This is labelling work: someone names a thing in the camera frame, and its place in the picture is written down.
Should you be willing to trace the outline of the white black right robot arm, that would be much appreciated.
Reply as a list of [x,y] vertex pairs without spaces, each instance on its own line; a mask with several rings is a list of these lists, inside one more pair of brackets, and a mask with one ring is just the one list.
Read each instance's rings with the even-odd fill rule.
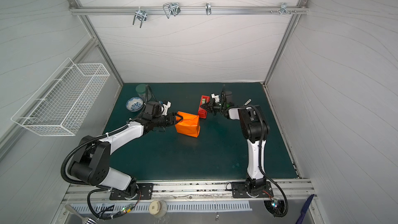
[[218,101],[213,97],[200,106],[208,113],[225,116],[230,120],[239,120],[242,134],[248,144],[248,168],[245,180],[246,195],[255,198],[267,188],[267,176],[264,169],[264,150],[269,126],[259,105],[252,105],[251,99],[243,106],[231,106],[226,99]]

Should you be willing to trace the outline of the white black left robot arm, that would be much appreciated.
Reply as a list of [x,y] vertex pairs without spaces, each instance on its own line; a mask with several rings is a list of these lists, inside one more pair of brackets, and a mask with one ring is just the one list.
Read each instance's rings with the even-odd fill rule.
[[90,185],[114,190],[126,199],[138,194],[136,179],[110,166],[110,157],[117,149],[138,139],[157,127],[170,127],[183,121],[177,113],[159,117],[130,119],[126,125],[112,132],[92,137],[85,136],[64,159],[61,177],[70,184]]

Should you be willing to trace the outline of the orange wrapping paper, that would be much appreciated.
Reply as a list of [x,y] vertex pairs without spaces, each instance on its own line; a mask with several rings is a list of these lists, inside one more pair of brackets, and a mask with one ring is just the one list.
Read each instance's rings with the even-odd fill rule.
[[176,131],[180,134],[197,138],[200,133],[200,118],[198,115],[178,112],[176,119],[178,123],[175,125]]

